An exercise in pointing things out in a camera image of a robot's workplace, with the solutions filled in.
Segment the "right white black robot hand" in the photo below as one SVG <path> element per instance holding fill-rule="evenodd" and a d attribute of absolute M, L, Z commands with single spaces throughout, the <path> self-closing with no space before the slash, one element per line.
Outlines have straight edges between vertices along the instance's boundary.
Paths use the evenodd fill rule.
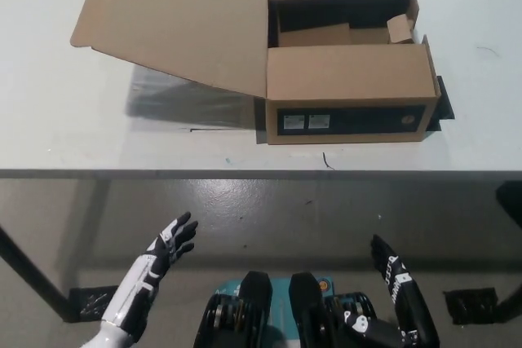
<path fill-rule="evenodd" d="M 378 235 L 373 236 L 370 246 L 398 325 L 394 327 L 375 315 L 345 310 L 342 330 L 363 347 L 439 347 L 440 338 L 425 299 L 400 256 Z"/>

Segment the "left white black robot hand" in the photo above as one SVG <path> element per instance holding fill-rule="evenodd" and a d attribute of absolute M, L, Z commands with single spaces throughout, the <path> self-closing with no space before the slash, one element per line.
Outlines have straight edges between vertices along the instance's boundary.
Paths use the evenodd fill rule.
<path fill-rule="evenodd" d="M 161 280 L 194 248 L 197 221 L 186 212 L 171 221 L 133 262 L 101 318 L 88 347 L 131 347 L 143 336 Z"/>

